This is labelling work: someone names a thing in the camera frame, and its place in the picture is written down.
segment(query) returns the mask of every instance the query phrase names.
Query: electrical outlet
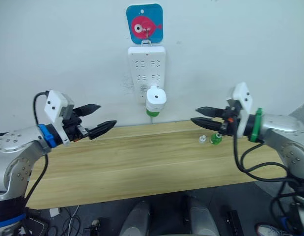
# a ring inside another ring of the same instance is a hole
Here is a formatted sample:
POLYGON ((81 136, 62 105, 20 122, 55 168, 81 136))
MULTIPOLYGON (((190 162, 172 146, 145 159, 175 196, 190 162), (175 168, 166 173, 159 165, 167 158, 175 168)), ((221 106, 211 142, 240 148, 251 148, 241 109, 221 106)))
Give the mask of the electrical outlet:
POLYGON ((146 91, 152 85, 164 89, 165 48, 162 46, 131 47, 128 50, 128 58, 137 100, 145 103, 146 91))

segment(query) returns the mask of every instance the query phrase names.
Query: blue ring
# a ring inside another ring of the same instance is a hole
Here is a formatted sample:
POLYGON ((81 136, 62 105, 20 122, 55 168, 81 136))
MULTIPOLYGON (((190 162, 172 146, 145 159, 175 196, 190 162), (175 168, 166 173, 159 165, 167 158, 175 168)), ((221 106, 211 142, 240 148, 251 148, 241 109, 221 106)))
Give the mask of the blue ring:
POLYGON ((19 216, 15 217, 15 218, 12 218, 12 219, 9 219, 9 220, 5 220, 5 221, 1 221, 0 222, 0 228, 4 227, 4 226, 7 226, 7 225, 12 225, 12 224, 14 224, 14 223, 16 223, 18 221, 23 220, 24 218, 25 218, 25 213, 22 214, 22 215, 19 215, 19 216))
POLYGON ((43 132, 44 139, 46 140, 46 142, 48 142, 52 148, 57 147, 57 144, 55 143, 55 140, 54 140, 54 136, 48 131, 48 129, 45 127, 45 125, 38 124, 37 126, 43 132))

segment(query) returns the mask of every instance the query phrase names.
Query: dark floor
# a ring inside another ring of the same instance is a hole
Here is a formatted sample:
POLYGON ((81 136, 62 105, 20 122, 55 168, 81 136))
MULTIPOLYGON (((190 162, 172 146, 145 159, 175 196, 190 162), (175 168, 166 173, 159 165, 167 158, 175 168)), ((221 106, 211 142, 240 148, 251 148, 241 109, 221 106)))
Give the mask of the dark floor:
MULTIPOLYGON (((182 214, 183 196, 195 196, 202 200, 209 208, 221 236, 232 236, 229 230, 225 214, 228 210, 237 210, 241 225, 246 236, 255 236, 254 225, 258 222, 275 224, 269 213, 271 196, 260 189, 255 183, 234 184, 220 187, 197 189, 169 194, 131 198, 118 201, 88 204, 80 206, 77 215, 81 218, 81 229, 78 235, 82 235, 83 228, 89 227, 91 222, 100 218, 101 236, 117 236, 128 213, 136 203, 146 200, 152 205, 152 221, 150 235, 189 233, 184 224, 182 214)), ((68 207, 71 214, 76 206, 68 207)), ((62 233, 62 225, 68 218, 68 213, 62 209, 62 213, 50 218, 48 209, 42 210, 42 218, 59 228, 58 236, 62 233)), ((76 234, 78 222, 74 222, 74 228, 70 235, 76 234)), ((51 229, 49 236, 54 236, 51 229)))

